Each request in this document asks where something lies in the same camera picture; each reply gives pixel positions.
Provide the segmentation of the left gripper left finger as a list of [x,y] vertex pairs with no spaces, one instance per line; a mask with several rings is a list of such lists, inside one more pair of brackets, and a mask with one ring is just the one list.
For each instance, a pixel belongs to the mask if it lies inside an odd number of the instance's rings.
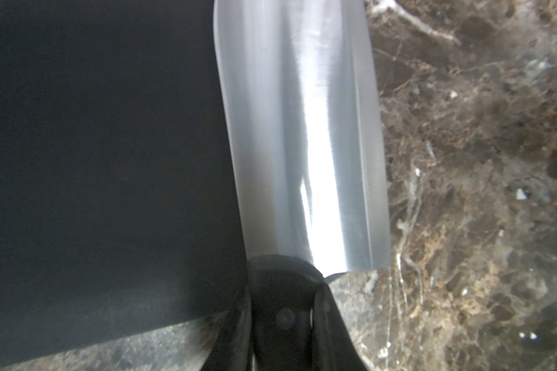
[[245,286],[236,296],[202,371],[252,369],[252,298]]

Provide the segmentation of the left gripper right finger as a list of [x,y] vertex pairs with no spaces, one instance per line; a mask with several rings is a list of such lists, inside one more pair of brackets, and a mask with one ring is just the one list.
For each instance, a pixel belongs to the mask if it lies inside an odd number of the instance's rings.
[[314,370],[366,371],[328,284],[315,293],[312,315]]

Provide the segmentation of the black cutting board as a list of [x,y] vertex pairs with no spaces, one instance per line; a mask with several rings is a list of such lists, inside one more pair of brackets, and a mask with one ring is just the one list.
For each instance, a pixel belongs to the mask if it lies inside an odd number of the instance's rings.
[[211,1],[0,1],[0,368],[223,312]]

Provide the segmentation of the steel knife black handle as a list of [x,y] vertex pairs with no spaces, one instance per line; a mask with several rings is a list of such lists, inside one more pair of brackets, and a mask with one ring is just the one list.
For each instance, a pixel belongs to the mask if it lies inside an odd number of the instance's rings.
[[365,5],[217,1],[213,23],[252,298],[251,370],[314,370],[318,287],[391,263]]

